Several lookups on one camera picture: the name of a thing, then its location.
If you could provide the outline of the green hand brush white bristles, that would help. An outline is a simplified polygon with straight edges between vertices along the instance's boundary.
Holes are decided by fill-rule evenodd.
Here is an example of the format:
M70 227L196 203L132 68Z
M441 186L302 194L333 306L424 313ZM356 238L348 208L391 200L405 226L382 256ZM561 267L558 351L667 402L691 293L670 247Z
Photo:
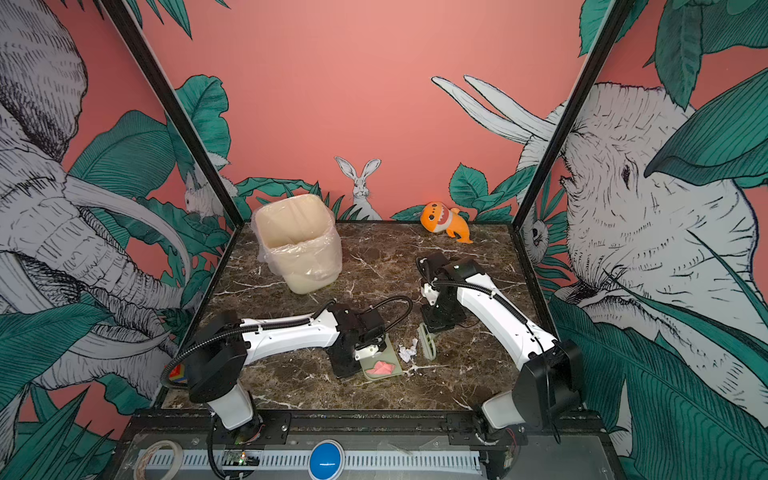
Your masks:
M425 359L433 361L437 357L437 349L434 342L434 335L431 334L424 323L420 323L417 329L419 335L419 345Z

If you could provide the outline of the green plastic dustpan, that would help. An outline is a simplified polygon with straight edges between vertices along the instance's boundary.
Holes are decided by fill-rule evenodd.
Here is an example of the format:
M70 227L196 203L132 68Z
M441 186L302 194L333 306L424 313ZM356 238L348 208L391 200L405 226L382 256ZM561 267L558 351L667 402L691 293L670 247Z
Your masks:
M370 381L383 380L403 374L396 350L389 335L385 337L385 348L371 357L359 361L364 376Z

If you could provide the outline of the pink paper scrap front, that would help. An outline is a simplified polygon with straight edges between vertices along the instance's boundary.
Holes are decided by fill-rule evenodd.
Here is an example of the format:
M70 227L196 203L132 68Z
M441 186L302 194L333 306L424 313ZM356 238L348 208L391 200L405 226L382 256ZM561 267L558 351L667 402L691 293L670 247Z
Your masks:
M370 377L390 376L395 371L395 365L389 362L377 361L375 365L366 370L365 373Z

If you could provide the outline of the white paper front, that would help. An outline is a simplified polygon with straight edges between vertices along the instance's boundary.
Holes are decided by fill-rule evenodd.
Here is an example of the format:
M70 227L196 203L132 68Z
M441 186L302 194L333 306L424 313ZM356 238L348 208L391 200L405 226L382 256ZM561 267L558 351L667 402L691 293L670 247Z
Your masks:
M398 350L398 356L404 363L410 363L418 354L418 340L411 340L409 346L401 345Z

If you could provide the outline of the beige bin with plastic liner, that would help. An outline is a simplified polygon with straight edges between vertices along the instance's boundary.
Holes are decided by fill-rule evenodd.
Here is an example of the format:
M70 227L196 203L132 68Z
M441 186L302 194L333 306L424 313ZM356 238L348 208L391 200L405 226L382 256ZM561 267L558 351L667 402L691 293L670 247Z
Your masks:
M296 294L324 288L342 271L342 245L333 212L316 195L303 194L262 206L251 219L258 260Z

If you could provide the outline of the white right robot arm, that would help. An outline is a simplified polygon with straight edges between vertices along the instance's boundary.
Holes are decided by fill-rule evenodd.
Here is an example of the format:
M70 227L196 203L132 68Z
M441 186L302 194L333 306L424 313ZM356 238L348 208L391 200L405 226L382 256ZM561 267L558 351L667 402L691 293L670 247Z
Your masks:
M451 261L435 253L417 259L416 266L426 299L421 305L422 329L429 334L447 331L472 314L519 371L511 391L481 406L491 428L553 428L562 414L581 405L584 360L575 342L560 340L530 320L473 259Z

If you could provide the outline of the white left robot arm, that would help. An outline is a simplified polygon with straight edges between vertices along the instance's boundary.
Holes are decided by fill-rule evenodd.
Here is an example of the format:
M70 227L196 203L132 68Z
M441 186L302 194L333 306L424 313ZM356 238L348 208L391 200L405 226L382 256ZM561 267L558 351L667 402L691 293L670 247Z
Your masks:
M263 421L239 382L244 367L296 350L321 349L334 375L344 379L385 348L385 322L374 308L356 312L331 301L314 313L278 319L245 319L228 310L197 332L166 365L161 381L206 404L228 431L257 429Z

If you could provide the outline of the red toy block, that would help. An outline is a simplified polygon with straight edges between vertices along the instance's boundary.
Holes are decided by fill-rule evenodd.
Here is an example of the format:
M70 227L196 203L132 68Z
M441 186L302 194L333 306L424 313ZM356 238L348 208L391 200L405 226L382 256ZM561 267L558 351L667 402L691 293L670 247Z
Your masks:
M173 384L187 385L187 377L185 375L185 366L179 364L175 366L168 375L168 380Z

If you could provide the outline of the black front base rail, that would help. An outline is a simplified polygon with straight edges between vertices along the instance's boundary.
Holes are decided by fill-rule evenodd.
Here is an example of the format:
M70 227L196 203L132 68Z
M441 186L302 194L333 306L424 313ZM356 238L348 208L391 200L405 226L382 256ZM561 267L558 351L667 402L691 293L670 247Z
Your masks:
M135 415L118 447L127 449L138 438L156 435L168 438L189 434L206 437L213 434L216 445L285 445L293 435L409 435L446 436L452 445L496 448L516 442L525 445L530 436L560 439L568 434L602 435L603 423L594 411L566 413L553 429L535 429L526 424L492 429L472 410L281 410L261 409L257 424L243 433L212 427L206 409L148 409Z

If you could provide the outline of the black right corner frame post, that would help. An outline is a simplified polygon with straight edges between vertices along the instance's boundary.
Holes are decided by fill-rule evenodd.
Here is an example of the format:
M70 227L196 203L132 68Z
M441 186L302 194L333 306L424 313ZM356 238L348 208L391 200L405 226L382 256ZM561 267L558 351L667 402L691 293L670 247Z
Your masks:
M547 143L541 162L529 185L526 196L513 220L512 230L518 233L523 222L533 207L538 192L542 189L549 171L560 156L562 147L589 95L592 85L600 74L618 34L629 16L634 2L631 0L612 1L597 35L595 43L587 56L582 72L565 104L555 132Z

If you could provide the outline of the black corner frame post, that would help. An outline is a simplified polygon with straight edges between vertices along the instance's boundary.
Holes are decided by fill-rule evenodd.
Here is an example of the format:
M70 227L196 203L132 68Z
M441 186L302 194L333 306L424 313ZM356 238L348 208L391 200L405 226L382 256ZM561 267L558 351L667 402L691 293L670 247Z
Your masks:
M582 72L565 104L555 132L547 143L541 162L529 185L526 196L513 220L512 230L518 233L523 222L533 207L538 192L542 189L549 171L560 156L562 147L589 95L592 85L600 74L618 34L629 16L634 2L631 0L612 1L597 35L595 43L587 56Z
M183 108L176 91L172 88L167 75L161 68L157 57L147 44L137 21L127 7L127 3L118 0L105 0L101 1L101 5L158 97L165 113L170 117L173 126L181 137L182 143L190 151L196 164L208 180L226 214L233 221L235 228L241 229L244 226L243 218L231 195L225 189L218 172L208 156L204 143Z

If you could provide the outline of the black left corner frame post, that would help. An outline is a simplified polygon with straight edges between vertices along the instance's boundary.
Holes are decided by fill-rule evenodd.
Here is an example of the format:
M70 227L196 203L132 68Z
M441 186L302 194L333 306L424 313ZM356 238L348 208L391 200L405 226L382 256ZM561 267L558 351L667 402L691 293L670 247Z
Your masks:
M118 0L105 0L101 1L101 5L158 97L165 113L170 117L173 126L181 137L182 143L190 151L196 164L208 180L226 214L233 221L235 228L241 229L244 226L243 218L231 195L225 189L218 172L208 156L204 143L183 108L176 91L172 88L167 75L161 68L157 57L147 44L137 21L127 7L127 3Z

